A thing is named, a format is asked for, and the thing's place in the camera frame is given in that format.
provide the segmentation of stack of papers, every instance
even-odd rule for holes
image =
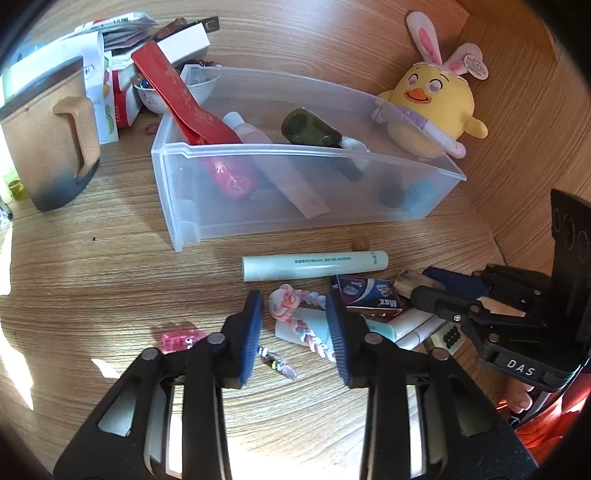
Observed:
[[[66,37],[82,35],[90,32],[103,34],[105,50],[112,50],[113,56],[117,50],[134,48],[145,43],[153,35],[154,27],[158,23],[146,12],[131,12],[108,20],[95,20],[80,25]]]

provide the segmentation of white tube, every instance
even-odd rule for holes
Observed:
[[[412,308],[395,316],[388,322],[388,324],[394,327],[396,338],[402,338],[412,332],[415,328],[419,327],[419,325],[425,323],[432,316],[432,313]]]
[[[384,251],[267,255],[242,257],[242,277],[244,281],[294,280],[374,272],[387,266]]]
[[[430,319],[428,319],[422,325],[419,325],[415,330],[410,332],[409,334],[403,336],[400,340],[396,342],[400,348],[404,350],[412,350],[416,346],[418,346],[421,342],[424,342],[429,338],[433,333],[437,331],[441,325],[445,323],[445,320],[442,320],[437,315],[433,315]]]

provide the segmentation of screw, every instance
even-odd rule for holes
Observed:
[[[147,348],[142,352],[143,360],[154,360],[158,356],[158,349],[154,347]]]
[[[382,343],[382,336],[379,333],[370,332],[365,335],[364,340],[370,345],[378,345]]]
[[[225,341],[226,336],[220,332],[212,333],[207,337],[207,342],[211,343],[212,345],[221,345]]]
[[[431,355],[435,360],[447,360],[449,358],[449,352],[441,347],[434,348]]]

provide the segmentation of pink hair clip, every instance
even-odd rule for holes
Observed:
[[[204,339],[206,336],[207,332],[199,328],[163,333],[160,339],[162,353],[189,350],[195,343]]]

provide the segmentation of small box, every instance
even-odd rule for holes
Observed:
[[[394,317],[402,311],[398,293],[388,280],[334,275],[330,283],[351,312]]]

